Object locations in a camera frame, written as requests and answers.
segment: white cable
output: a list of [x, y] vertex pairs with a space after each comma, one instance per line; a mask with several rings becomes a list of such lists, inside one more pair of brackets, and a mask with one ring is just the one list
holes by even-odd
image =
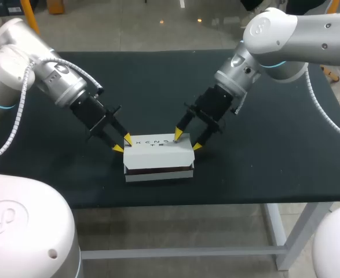
[[314, 102], [315, 107], [318, 109], [319, 113], [323, 116], [323, 118], [326, 120], [326, 122], [328, 122], [331, 125], [331, 127], [333, 127], [334, 130], [337, 131], [340, 134], [340, 128], [330, 119], [330, 117], [328, 117], [327, 113], [324, 112], [324, 110], [322, 109], [318, 100], [315, 97], [314, 90], [313, 90], [313, 87], [311, 85], [308, 69], [306, 69], [306, 71], [305, 71], [305, 78], [306, 78], [306, 83], [308, 85], [309, 94], [311, 96], [311, 99]]
[[20, 120], [21, 120], [21, 116], [23, 113], [23, 107], [24, 107], [24, 103], [25, 103], [25, 95], [27, 94], [27, 85], [28, 85], [28, 78], [30, 75], [30, 71], [38, 64], [41, 63], [47, 63], [47, 62], [55, 62], [55, 63], [60, 63], [60, 64], [64, 64], [70, 68], [73, 68], [74, 70], [78, 71], [80, 74], [82, 74], [83, 76], [87, 77], [94, 85], [96, 88], [101, 89], [103, 88], [91, 75], [89, 75], [86, 71], [84, 71], [83, 69], [79, 68], [78, 66], [76, 66], [75, 64], [67, 61], [67, 60], [63, 60], [60, 58], [54, 58], [54, 57], [50, 57], [50, 58], [40, 58], [37, 61], [33, 61], [31, 62], [28, 67], [25, 69], [24, 72], [24, 76], [23, 76], [23, 87], [21, 88], [21, 95], [20, 95], [20, 101], [19, 101], [19, 107], [18, 107], [18, 111], [17, 111], [17, 115], [15, 117], [15, 122], [14, 122], [14, 126], [12, 131], [10, 132], [10, 136], [9, 138], [6, 140], [5, 144], [2, 146], [2, 148], [0, 149], [0, 156], [10, 147], [11, 143], [13, 142], [15, 135], [18, 131], [19, 128], [19, 124], [20, 124]]
[[235, 111], [235, 115], [238, 115], [239, 111], [241, 110], [241, 108], [242, 108], [242, 106], [244, 104], [244, 101], [245, 101], [246, 97], [247, 97], [247, 93], [244, 94], [242, 100], [240, 101], [240, 104], [239, 104], [238, 108]]

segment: metal table frame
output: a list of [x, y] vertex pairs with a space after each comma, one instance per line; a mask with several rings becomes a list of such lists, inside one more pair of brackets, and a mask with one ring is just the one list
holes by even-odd
[[322, 219], [332, 206], [331, 203], [308, 203], [301, 213], [292, 232], [286, 238], [277, 204], [264, 204], [272, 237], [272, 246], [247, 247], [195, 247], [159, 248], [132, 250], [82, 251], [82, 259], [154, 258], [154, 257], [198, 257], [198, 256], [241, 256], [275, 255], [278, 270], [289, 270], [306, 243], [314, 234]]

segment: robot logo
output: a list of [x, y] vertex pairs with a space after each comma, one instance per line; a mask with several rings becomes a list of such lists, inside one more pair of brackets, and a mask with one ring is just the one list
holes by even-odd
[[22, 204], [12, 200], [0, 201], [0, 234], [22, 231], [27, 224], [28, 212]]
[[253, 21], [250, 27], [250, 33], [252, 36], [256, 37], [263, 33], [264, 30], [268, 30], [270, 28], [270, 20], [266, 17], [262, 17], [256, 21]]

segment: yellow pole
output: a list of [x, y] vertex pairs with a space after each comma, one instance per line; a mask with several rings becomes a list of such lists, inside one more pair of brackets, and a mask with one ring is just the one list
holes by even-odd
[[339, 0], [332, 0], [331, 6], [329, 7], [327, 13], [336, 13], [339, 5]]
[[21, 6], [24, 10], [24, 15], [27, 19], [28, 25], [35, 30], [37, 34], [40, 34], [40, 30], [38, 29], [35, 15], [33, 14], [33, 10], [30, 4], [30, 0], [20, 0]]

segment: box lid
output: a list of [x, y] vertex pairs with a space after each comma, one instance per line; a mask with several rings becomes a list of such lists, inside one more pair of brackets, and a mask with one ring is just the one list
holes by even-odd
[[174, 134], [131, 136], [133, 146], [125, 142], [123, 164], [129, 169], [189, 167], [194, 161], [190, 135], [174, 142]]

